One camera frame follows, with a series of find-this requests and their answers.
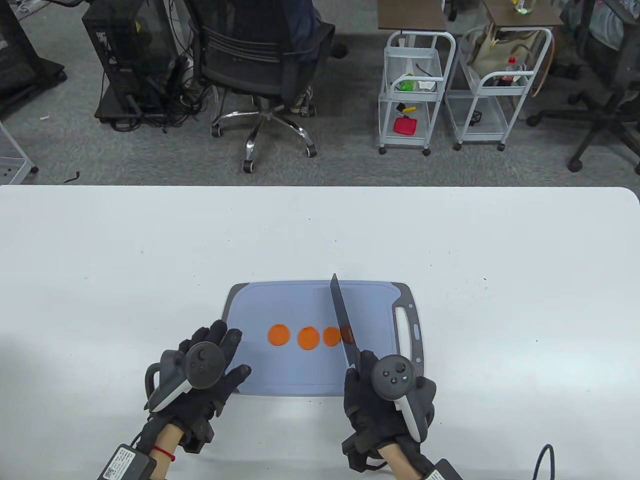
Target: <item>red string bracelet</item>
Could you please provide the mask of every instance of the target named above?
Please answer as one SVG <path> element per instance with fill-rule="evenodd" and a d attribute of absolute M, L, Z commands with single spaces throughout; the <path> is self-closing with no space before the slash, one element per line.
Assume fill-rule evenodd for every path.
<path fill-rule="evenodd" d="M 154 445 L 154 450 L 158 450 L 160 453 L 164 453 L 165 455 L 167 455 L 167 457 L 171 459 L 171 461 L 175 461 L 175 455 L 171 455 L 168 451 L 163 450 L 162 448 L 156 445 Z"/>

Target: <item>battery pack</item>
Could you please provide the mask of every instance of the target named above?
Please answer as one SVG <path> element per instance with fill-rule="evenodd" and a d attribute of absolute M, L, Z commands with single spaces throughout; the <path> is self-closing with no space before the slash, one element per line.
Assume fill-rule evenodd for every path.
<path fill-rule="evenodd" d="M 462 480 L 462 477 L 458 475 L 458 472 L 451 466 L 451 464 L 441 459 L 436 463 L 433 471 L 426 476 L 425 480 Z"/>
<path fill-rule="evenodd" d="M 98 480 L 148 480 L 156 461 L 128 445 L 118 447 Z"/>

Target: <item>chair base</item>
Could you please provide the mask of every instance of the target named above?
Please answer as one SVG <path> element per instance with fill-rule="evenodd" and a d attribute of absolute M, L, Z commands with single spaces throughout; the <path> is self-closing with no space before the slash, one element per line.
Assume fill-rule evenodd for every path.
<path fill-rule="evenodd" d="M 535 127 L 543 118 L 555 118 L 556 120 L 571 120 L 573 122 L 587 122 L 591 124 L 591 129 L 582 143 L 573 154 L 573 157 L 567 163 L 567 168 L 571 172 L 579 172 L 582 169 L 582 161 L 580 157 L 593 141 L 596 135 L 602 130 L 608 130 L 615 135 L 624 145 L 629 148 L 640 159 L 640 142 L 627 130 L 624 124 L 638 122 L 640 113 L 624 115 L 617 111 L 622 101 L 623 93 L 616 92 L 606 105 L 599 104 L 590 97 L 586 92 L 580 92 L 577 95 L 569 95 L 568 103 L 575 105 L 579 102 L 587 106 L 587 110 L 541 110 L 536 115 L 532 115 L 527 119 L 527 125 Z M 640 175 L 640 161 L 634 168 L 634 171 Z"/>
<path fill-rule="evenodd" d="M 223 91 L 220 100 L 218 101 L 218 108 L 216 109 L 215 115 L 211 120 L 211 136 L 222 136 L 223 131 L 220 127 L 220 122 L 222 120 L 233 118 L 255 119 L 253 128 L 251 129 L 249 137 L 247 137 L 244 146 L 245 155 L 242 162 L 242 169 L 245 173 L 253 173 L 255 169 L 255 142 L 265 121 L 269 122 L 271 120 L 274 120 L 276 123 L 284 125 L 285 127 L 294 131 L 296 134 L 298 134 L 298 136 L 302 138 L 302 140 L 305 141 L 305 144 L 307 145 L 307 157 L 313 158 L 317 155 L 316 146 L 314 145 L 314 141 L 312 140 L 309 133 L 300 125 L 282 114 L 284 112 L 283 105 L 271 106 L 269 105 L 269 101 L 267 99 L 252 97 L 253 106 L 256 107 L 256 110 L 233 111 L 223 114 L 222 109 L 224 107 L 226 94 L 227 91 Z M 307 111 L 312 111 L 312 106 L 307 105 L 307 107 Z"/>

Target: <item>plastic bottle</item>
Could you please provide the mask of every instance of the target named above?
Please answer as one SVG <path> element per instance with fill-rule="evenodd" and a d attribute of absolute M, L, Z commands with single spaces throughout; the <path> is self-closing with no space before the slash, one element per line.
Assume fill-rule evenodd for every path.
<path fill-rule="evenodd" d="M 509 65 L 507 65 L 504 69 L 505 72 L 514 72 L 516 70 L 516 58 L 511 57 L 509 59 Z M 513 83 L 513 75 L 504 75 L 500 77 L 498 80 L 497 86 L 511 86 Z"/>
<path fill-rule="evenodd" d="M 517 0 L 514 2 L 516 12 L 522 15 L 533 12 L 536 6 L 536 0 Z"/>

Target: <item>red object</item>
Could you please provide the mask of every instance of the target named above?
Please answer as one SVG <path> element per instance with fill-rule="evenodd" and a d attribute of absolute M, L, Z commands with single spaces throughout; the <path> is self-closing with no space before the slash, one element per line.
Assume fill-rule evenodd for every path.
<path fill-rule="evenodd" d="M 413 135 L 416 128 L 418 128 L 418 120 L 415 118 L 396 118 L 394 123 L 394 132 L 400 135 Z"/>
<path fill-rule="evenodd" d="M 164 453 L 165 455 L 167 455 L 167 457 L 171 459 L 171 461 L 175 461 L 175 455 L 171 455 L 168 451 L 162 450 L 162 448 L 156 447 L 155 445 L 154 445 L 154 450 L 158 450 L 160 453 Z"/>

